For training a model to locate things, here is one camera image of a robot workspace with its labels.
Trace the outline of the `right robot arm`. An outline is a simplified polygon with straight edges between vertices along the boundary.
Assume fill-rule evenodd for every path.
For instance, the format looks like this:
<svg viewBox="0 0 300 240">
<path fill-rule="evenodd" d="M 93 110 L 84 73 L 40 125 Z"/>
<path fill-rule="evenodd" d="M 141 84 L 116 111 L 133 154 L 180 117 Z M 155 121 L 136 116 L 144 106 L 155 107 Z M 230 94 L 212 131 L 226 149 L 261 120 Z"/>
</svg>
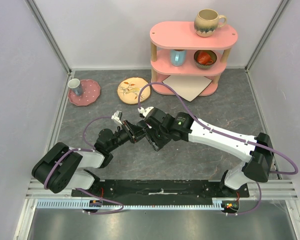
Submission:
<svg viewBox="0 0 300 240">
<path fill-rule="evenodd" d="M 160 150 L 170 140 L 183 140 L 207 145 L 239 158 L 241 162 L 222 176 L 219 191 L 223 196 L 232 196 L 249 181 L 266 183 L 269 180 L 273 153 L 268 150 L 272 142 L 267 134 L 239 134 L 210 125 L 202 119 L 193 119 L 185 112 L 173 117 L 152 106 L 141 107 L 138 111 L 148 126 L 148 140 L 155 150 Z"/>
</svg>

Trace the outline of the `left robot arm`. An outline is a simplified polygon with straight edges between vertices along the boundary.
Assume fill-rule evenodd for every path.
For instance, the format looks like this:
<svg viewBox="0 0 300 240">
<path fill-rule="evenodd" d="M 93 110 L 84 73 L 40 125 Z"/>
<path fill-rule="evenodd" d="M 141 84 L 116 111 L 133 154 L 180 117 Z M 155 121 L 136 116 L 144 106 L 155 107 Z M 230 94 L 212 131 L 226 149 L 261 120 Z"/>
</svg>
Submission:
<svg viewBox="0 0 300 240">
<path fill-rule="evenodd" d="M 86 170 L 80 173 L 79 169 L 107 167 L 114 157 L 112 151 L 127 142 L 139 142 L 146 135 L 146 127 L 143 120 L 137 124 L 124 120 L 116 131 L 102 129 L 91 149 L 71 148 L 58 142 L 33 167 L 31 175 L 55 194 L 70 186 L 82 188 L 85 194 L 94 197 L 100 191 L 99 183 L 91 173 Z"/>
</svg>

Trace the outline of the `black remote control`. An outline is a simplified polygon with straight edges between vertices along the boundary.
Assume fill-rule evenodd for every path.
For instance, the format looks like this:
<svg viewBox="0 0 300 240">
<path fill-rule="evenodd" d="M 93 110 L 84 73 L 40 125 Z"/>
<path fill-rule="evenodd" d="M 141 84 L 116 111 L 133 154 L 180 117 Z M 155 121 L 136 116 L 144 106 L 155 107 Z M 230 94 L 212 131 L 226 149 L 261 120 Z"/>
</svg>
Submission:
<svg viewBox="0 0 300 240">
<path fill-rule="evenodd" d="M 152 146 L 152 148 L 158 152 L 163 147 L 163 138 L 159 132 L 153 128 L 150 128 L 144 120 L 137 122 L 138 127 L 142 127 L 145 132 L 145 137 Z"/>
</svg>

